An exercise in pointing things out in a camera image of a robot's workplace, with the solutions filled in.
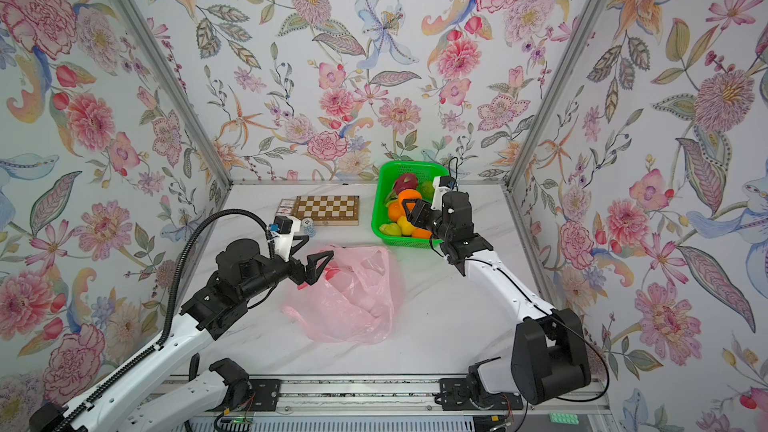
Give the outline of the orange fruit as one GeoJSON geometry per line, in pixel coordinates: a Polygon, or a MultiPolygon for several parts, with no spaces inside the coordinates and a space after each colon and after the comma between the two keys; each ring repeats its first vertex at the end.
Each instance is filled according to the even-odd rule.
{"type": "Polygon", "coordinates": [[[432,233],[426,229],[415,228],[411,234],[411,237],[418,239],[430,239],[432,237],[432,233]]]}
{"type": "Polygon", "coordinates": [[[422,194],[416,189],[404,189],[397,196],[398,202],[406,211],[412,210],[416,200],[421,198],[422,194]]]}
{"type": "Polygon", "coordinates": [[[393,223],[397,223],[399,217],[405,216],[405,210],[399,201],[395,200],[388,204],[387,216],[393,223]]]}

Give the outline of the yellow lemon fruit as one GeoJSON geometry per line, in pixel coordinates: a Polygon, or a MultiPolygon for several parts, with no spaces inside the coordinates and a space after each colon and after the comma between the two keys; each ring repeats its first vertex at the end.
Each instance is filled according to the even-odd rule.
{"type": "Polygon", "coordinates": [[[400,229],[401,235],[405,237],[411,237],[416,230],[416,227],[413,226],[405,216],[398,218],[397,225],[400,229]]]}

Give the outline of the green pear fruit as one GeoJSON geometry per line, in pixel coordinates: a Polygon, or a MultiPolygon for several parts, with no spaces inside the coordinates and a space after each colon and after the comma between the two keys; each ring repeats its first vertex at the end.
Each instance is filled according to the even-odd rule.
{"type": "Polygon", "coordinates": [[[397,223],[385,223],[379,226],[379,232],[387,237],[401,237],[402,229],[397,223]]]}

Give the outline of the red dragon fruit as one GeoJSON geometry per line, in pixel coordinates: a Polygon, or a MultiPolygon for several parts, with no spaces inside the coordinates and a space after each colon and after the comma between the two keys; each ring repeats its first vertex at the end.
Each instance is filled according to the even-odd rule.
{"type": "Polygon", "coordinates": [[[394,182],[392,192],[395,195],[399,195],[405,190],[417,190],[419,187],[419,179],[414,173],[403,173],[394,182]]]}

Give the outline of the pink plastic bag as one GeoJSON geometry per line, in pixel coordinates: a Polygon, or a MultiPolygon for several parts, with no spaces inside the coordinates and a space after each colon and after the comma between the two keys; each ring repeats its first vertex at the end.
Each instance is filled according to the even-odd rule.
{"type": "Polygon", "coordinates": [[[281,312],[313,341],[373,345],[386,340],[405,297],[395,255],[382,246],[323,250],[333,258],[321,277],[290,292],[281,312]]]}

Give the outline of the round green lime fruit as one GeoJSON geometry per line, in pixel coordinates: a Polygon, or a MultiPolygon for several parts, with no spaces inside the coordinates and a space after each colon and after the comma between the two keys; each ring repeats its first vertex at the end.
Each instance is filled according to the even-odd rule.
{"type": "Polygon", "coordinates": [[[433,201],[434,187],[431,182],[429,181],[421,182],[419,184],[418,191],[424,200],[428,202],[433,201]]]}

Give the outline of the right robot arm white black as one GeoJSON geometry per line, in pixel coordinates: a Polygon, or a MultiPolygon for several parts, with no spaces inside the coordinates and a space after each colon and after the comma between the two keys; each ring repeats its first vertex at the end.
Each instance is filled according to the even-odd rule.
{"type": "Polygon", "coordinates": [[[570,309],[558,310],[538,296],[507,267],[492,244],[474,230],[472,206],[465,192],[402,201],[412,225],[441,241],[444,260],[483,286],[512,320],[511,352],[468,368],[468,396],[477,404],[501,394],[517,394],[531,404],[563,400],[592,382],[589,342],[570,309]]]}

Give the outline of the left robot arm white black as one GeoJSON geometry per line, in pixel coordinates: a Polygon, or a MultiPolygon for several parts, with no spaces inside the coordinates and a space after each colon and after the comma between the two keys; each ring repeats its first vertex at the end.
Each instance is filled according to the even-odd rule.
{"type": "Polygon", "coordinates": [[[252,239],[231,242],[216,257],[216,270],[172,318],[169,330],[134,354],[96,386],[65,406],[45,404],[29,420],[33,431],[115,431],[121,424],[158,420],[137,411],[151,392],[184,362],[218,340],[251,309],[251,299],[282,281],[315,284],[334,254],[322,251],[304,261],[294,257],[308,239],[289,239],[285,248],[264,256],[252,239]]]}

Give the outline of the small blue white cup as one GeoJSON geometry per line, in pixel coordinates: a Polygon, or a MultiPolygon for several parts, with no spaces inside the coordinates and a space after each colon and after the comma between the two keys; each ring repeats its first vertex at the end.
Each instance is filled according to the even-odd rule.
{"type": "Polygon", "coordinates": [[[302,230],[308,237],[314,237],[316,235],[314,221],[311,218],[304,218],[302,220],[302,230]]]}

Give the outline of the wooden chessboard box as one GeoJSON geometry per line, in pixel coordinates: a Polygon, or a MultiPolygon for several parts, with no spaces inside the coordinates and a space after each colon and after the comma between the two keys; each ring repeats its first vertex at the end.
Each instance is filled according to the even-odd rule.
{"type": "Polygon", "coordinates": [[[299,220],[311,219],[316,226],[357,226],[360,198],[357,195],[298,196],[291,215],[299,220]]]}

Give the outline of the small card box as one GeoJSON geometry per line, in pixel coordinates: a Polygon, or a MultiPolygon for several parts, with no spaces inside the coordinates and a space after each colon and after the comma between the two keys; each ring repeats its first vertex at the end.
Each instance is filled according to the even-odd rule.
{"type": "Polygon", "coordinates": [[[275,212],[276,216],[294,216],[295,210],[296,210],[296,198],[283,198],[280,200],[279,205],[277,207],[277,210],[275,212]]]}

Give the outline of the green plastic basket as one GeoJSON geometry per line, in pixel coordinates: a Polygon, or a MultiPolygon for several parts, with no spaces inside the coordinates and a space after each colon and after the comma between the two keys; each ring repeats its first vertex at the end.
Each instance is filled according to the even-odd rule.
{"type": "Polygon", "coordinates": [[[374,199],[371,227],[374,234],[387,246],[429,248],[429,234],[407,221],[406,213],[413,207],[405,199],[423,199],[432,202],[433,181],[448,176],[448,170],[430,162],[393,161],[380,169],[374,199]]]}

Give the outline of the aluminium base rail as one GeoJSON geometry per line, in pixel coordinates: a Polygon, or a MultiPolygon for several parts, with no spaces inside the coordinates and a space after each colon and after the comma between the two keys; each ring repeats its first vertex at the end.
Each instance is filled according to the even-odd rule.
{"type": "Polygon", "coordinates": [[[261,415],[494,415],[568,412],[606,414],[609,402],[598,396],[593,383],[564,399],[524,405],[522,397],[507,388],[496,404],[490,396],[475,400],[467,375],[253,375],[258,386],[275,385],[269,399],[249,410],[261,415]]]}

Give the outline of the right aluminium corner post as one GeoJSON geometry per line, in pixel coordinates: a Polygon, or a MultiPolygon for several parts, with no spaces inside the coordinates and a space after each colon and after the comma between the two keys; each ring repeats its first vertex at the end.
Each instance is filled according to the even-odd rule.
{"type": "Polygon", "coordinates": [[[542,103],[534,115],[534,121],[528,131],[523,147],[514,167],[510,172],[506,188],[508,192],[524,181],[525,170],[537,148],[540,137],[554,112],[561,95],[565,92],[571,80],[576,65],[587,48],[587,42],[594,31],[603,7],[607,0],[586,0],[580,15],[580,21],[572,32],[571,39],[564,49],[557,67],[553,70],[552,83],[543,96],[542,103]]]}

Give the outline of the aluminium corner post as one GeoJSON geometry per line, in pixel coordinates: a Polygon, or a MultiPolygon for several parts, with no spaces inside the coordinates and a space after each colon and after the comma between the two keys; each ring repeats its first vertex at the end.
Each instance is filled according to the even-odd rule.
{"type": "Polygon", "coordinates": [[[149,65],[159,85],[170,97],[176,111],[180,114],[181,121],[198,146],[209,172],[222,184],[224,190],[229,192],[233,186],[231,176],[225,170],[213,143],[207,137],[193,105],[183,91],[175,73],[168,65],[162,47],[154,38],[135,0],[114,1],[119,15],[127,22],[127,27],[134,34],[140,49],[147,55],[149,65]]]}
{"type": "Polygon", "coordinates": [[[525,170],[537,148],[540,137],[554,112],[561,95],[565,92],[571,80],[576,65],[587,48],[587,42],[594,31],[603,7],[607,0],[586,0],[580,15],[580,21],[572,32],[571,39],[564,49],[557,67],[553,70],[552,83],[543,96],[542,103],[534,115],[534,121],[528,131],[523,147],[514,167],[510,172],[506,188],[508,192],[524,181],[525,170]]]}

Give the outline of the left aluminium corner post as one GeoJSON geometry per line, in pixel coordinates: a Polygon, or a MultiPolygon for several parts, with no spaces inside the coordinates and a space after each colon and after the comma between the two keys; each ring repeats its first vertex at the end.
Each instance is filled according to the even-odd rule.
{"type": "Polygon", "coordinates": [[[209,172],[222,184],[224,190],[229,192],[233,186],[231,176],[225,170],[213,143],[207,137],[193,105],[183,91],[175,73],[168,65],[162,47],[154,38],[135,0],[114,1],[119,15],[127,22],[127,27],[134,34],[140,49],[147,55],[149,65],[159,85],[170,97],[176,111],[180,114],[181,121],[198,146],[209,172]]]}

